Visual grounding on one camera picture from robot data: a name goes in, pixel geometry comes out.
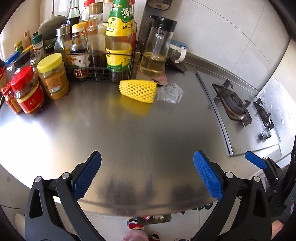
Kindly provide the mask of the grey trash bin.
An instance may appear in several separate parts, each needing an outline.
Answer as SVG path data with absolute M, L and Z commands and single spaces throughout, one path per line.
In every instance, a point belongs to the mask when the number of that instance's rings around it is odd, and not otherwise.
M 137 217 L 137 222 L 141 225 L 153 225 L 170 221 L 171 214 Z

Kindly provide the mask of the stainless gas stove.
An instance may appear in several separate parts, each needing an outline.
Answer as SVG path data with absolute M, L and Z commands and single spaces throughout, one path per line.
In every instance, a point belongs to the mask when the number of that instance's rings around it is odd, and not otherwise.
M 209 71 L 196 73 L 220 125 L 230 156 L 247 151 L 281 154 L 270 113 L 261 99 L 241 84 Z

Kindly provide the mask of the red bow slipper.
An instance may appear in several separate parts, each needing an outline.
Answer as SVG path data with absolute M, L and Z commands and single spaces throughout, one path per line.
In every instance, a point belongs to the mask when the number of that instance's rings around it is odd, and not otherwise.
M 127 228 L 129 230 L 144 230 L 144 226 L 139 224 L 136 217 L 127 220 Z

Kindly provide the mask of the clear plastic wrapper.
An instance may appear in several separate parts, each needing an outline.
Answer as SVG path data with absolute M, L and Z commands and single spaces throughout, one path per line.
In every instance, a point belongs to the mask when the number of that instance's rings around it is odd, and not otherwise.
M 158 101 L 165 101 L 169 103 L 179 103 L 185 92 L 176 83 L 168 84 L 166 86 L 159 87 L 156 93 Z

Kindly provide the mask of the red lid chili sauce jar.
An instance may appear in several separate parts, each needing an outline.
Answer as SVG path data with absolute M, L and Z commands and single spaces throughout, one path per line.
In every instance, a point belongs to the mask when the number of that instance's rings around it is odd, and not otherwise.
M 35 114 L 41 110 L 45 95 L 32 66 L 22 68 L 11 80 L 17 103 L 24 113 Z

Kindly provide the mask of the yellow foam fruit net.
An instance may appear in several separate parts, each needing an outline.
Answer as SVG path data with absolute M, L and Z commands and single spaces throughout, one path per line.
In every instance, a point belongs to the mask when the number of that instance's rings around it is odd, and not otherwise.
M 121 80 L 119 92 L 131 99 L 153 103 L 157 92 L 157 84 L 151 80 Z

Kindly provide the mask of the yellow lid seasoning jar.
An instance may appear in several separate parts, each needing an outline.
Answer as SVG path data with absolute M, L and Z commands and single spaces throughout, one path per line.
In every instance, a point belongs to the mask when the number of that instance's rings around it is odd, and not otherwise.
M 61 53 L 54 53 L 43 58 L 37 64 L 37 70 L 50 99 L 61 99 L 68 93 L 69 81 Z

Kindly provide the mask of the small red chili jar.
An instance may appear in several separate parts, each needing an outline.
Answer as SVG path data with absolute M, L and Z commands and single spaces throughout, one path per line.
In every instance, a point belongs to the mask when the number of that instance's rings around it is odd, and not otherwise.
M 15 114 L 19 114 L 22 112 L 22 109 L 15 98 L 15 92 L 13 91 L 10 83 L 8 83 L 4 87 L 2 94 L 4 95 L 6 104 L 11 108 L 11 110 Z

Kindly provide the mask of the small dark sauce bottle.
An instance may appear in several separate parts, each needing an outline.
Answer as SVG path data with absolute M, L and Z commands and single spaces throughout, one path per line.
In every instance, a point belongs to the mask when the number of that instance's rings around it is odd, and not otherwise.
M 84 23 L 78 23 L 72 26 L 70 58 L 74 77 L 76 79 L 86 78 L 90 74 L 90 62 Z

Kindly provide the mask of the glass oil dispenser black lid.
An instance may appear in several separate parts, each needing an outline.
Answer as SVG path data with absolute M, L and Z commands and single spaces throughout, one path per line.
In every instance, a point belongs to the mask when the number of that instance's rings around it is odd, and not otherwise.
M 147 76 L 158 76 L 164 68 L 177 21 L 162 16 L 153 19 L 139 69 Z

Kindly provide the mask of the steel cap glass cruet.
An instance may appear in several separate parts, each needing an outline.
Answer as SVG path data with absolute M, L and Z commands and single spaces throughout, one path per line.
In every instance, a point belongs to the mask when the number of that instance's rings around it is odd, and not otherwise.
M 61 27 L 56 30 L 56 37 L 54 53 L 61 53 L 64 65 L 66 67 L 71 67 L 70 47 L 72 38 L 70 26 L 62 24 Z

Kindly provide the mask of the green cap spice jar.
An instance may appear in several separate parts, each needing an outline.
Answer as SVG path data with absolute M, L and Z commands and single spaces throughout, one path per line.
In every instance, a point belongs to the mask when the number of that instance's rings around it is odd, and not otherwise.
M 33 51 L 35 57 L 45 57 L 45 49 L 44 49 L 44 42 L 42 38 L 42 34 L 38 34 L 32 38 L 33 44 Z

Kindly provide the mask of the gold cap glass bottle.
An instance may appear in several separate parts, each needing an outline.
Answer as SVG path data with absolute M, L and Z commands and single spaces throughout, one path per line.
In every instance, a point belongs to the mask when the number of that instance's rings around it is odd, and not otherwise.
M 90 61 L 96 71 L 106 67 L 105 32 L 103 24 L 103 2 L 89 5 L 89 26 L 87 28 L 87 44 Z

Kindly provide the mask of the red cap bottle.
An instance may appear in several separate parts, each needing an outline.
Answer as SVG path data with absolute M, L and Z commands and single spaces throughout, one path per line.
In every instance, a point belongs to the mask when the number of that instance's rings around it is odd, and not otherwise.
M 84 9 L 80 15 L 79 22 L 86 22 L 89 20 L 89 5 L 95 3 L 95 0 L 85 0 Z

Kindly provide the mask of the dark soy sauce bottle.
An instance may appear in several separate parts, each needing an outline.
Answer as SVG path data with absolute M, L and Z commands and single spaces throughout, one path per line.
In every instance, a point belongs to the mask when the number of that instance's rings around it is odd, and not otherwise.
M 66 26 L 73 26 L 79 23 L 80 11 L 79 11 L 79 0 L 71 0 L 69 13 L 66 19 Z

